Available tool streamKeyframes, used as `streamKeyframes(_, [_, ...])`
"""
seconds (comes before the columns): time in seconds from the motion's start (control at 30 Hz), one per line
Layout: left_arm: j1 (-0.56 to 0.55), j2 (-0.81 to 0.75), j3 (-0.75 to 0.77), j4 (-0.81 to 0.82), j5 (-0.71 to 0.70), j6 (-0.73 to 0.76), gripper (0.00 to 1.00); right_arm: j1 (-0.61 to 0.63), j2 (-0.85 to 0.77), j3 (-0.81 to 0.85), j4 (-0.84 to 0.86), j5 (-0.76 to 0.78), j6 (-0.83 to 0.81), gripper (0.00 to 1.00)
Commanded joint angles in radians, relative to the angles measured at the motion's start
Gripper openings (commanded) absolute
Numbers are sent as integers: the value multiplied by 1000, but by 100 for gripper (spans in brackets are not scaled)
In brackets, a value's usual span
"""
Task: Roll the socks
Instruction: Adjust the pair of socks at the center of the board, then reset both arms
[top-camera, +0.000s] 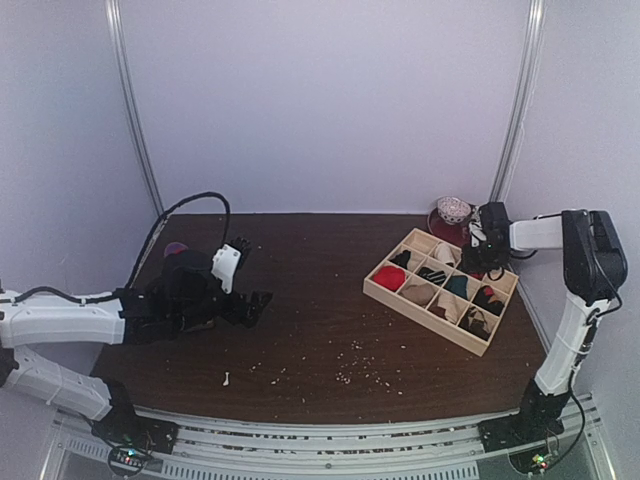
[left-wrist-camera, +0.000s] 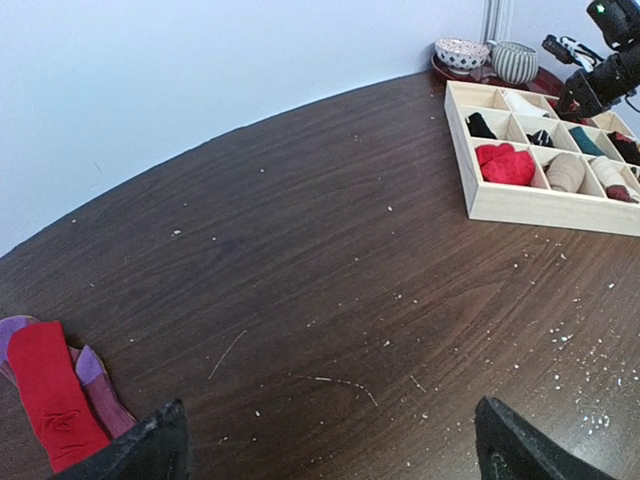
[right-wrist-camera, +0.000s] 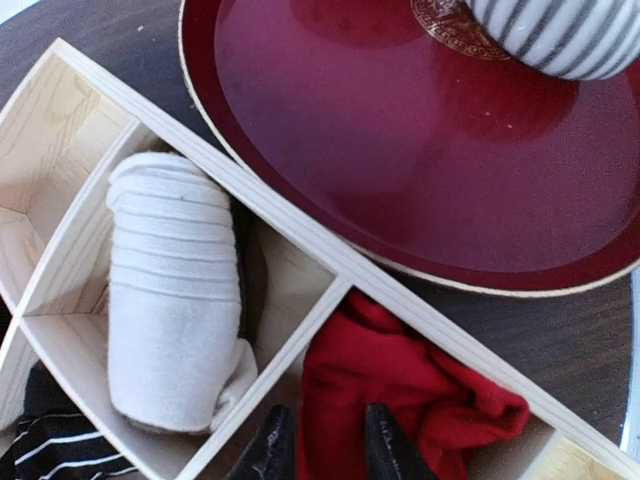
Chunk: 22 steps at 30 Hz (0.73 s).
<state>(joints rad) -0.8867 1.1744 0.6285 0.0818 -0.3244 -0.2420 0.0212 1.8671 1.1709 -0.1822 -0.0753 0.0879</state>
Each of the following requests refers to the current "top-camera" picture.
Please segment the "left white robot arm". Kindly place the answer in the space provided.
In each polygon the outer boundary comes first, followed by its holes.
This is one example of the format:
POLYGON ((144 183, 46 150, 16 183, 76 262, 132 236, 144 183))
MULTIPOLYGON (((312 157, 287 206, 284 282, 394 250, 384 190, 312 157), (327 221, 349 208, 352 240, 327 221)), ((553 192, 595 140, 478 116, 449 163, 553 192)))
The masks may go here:
POLYGON ((235 290, 243 261, 243 253, 228 244, 214 255, 182 249, 164 257, 159 277, 144 289, 79 297, 50 287, 2 292, 2 387, 74 411, 123 444, 137 442, 144 424, 124 386, 74 372, 31 345, 146 345, 173 340, 218 318, 250 328, 273 295, 235 290))

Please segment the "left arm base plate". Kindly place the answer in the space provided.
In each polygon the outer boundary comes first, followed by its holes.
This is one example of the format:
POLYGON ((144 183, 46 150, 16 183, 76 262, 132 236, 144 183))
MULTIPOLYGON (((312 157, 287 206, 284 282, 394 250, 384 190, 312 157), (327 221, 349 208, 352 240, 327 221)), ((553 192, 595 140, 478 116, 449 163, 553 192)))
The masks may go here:
POLYGON ((179 426, 170 421, 142 417, 108 415, 100 421, 90 420, 91 433, 112 447, 133 448, 140 452, 171 454, 179 426))

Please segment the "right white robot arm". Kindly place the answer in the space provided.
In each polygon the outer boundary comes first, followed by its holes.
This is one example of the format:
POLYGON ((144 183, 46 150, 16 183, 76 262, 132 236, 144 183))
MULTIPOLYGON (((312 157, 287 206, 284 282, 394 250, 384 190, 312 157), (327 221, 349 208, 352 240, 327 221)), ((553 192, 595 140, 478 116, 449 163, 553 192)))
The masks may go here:
POLYGON ((489 274, 504 270, 515 253, 522 259, 542 250, 562 254, 565 304, 547 357, 529 382, 512 430, 535 440, 568 402, 575 376, 589 355, 602 317, 621 308, 627 259, 605 210, 563 210, 512 221, 502 202, 477 207, 468 224, 463 268, 489 274))

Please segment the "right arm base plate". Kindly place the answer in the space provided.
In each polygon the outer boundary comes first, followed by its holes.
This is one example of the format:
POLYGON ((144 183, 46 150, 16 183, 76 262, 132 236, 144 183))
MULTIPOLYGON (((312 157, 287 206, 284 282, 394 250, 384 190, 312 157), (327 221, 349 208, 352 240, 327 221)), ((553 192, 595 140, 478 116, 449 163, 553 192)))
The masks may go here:
POLYGON ((486 453, 542 441, 549 434, 560 435, 564 432, 564 424, 560 419, 537 423, 520 414, 484 420, 477 427, 486 453))

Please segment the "cream sock with brown toe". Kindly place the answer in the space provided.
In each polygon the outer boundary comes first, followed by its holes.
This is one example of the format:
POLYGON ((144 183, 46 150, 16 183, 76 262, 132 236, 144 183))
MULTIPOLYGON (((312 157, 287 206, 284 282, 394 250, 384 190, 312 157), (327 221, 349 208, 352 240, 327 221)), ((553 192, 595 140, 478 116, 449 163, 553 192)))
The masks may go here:
POLYGON ((434 250, 433 257, 442 264, 450 267, 456 266, 455 253, 447 243, 439 243, 434 250))

